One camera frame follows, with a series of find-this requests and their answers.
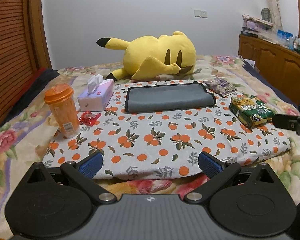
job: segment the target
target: tissue box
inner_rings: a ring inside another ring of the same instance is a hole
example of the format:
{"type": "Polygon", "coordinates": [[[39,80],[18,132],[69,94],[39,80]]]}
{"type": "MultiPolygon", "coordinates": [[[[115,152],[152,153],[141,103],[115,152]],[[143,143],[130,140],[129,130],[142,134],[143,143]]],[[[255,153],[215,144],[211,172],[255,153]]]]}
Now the tissue box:
{"type": "Polygon", "coordinates": [[[107,80],[105,83],[101,83],[97,90],[88,95],[88,88],[78,96],[78,102],[80,110],[85,111],[104,111],[109,103],[114,92],[113,80],[107,80]]]}

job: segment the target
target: green and yellow package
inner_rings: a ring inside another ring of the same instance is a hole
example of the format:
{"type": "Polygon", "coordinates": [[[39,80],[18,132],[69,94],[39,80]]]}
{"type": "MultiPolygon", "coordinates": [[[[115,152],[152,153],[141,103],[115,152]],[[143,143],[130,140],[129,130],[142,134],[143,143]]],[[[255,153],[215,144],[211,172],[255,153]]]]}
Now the green and yellow package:
{"type": "Polygon", "coordinates": [[[229,108],[240,122],[249,129],[272,121],[274,116],[274,112],[256,96],[249,98],[232,97],[229,108]]]}

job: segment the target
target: yellow plush toy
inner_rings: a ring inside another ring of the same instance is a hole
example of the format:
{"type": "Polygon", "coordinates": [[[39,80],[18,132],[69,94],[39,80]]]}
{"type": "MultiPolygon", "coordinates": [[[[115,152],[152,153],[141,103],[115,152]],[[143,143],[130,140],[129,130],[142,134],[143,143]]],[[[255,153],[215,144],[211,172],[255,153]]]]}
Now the yellow plush toy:
{"type": "Polygon", "coordinates": [[[195,48],[182,32],[174,32],[172,36],[161,35],[158,39],[144,36],[131,42],[101,38],[97,44],[107,49],[125,50],[124,68],[107,76],[114,81],[129,75],[135,80],[152,79],[162,74],[184,76],[193,72],[196,60],[195,48]]]}

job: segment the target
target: orange cup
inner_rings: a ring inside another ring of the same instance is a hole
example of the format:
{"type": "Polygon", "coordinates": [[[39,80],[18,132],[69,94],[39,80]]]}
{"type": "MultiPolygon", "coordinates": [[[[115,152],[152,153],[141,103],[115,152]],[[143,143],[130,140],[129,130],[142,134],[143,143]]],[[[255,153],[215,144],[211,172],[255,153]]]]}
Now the orange cup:
{"type": "Polygon", "coordinates": [[[44,94],[44,101],[67,138],[79,133],[79,120],[73,100],[73,89],[68,84],[58,84],[44,94]]]}

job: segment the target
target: barcode label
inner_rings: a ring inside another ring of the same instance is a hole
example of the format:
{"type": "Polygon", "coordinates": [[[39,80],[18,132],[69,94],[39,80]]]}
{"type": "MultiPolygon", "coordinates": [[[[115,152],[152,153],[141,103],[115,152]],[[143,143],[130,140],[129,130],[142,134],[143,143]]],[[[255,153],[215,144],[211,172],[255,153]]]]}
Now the barcode label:
{"type": "Polygon", "coordinates": [[[73,126],[71,122],[63,124],[63,128],[66,130],[66,132],[73,132],[73,126]]]}

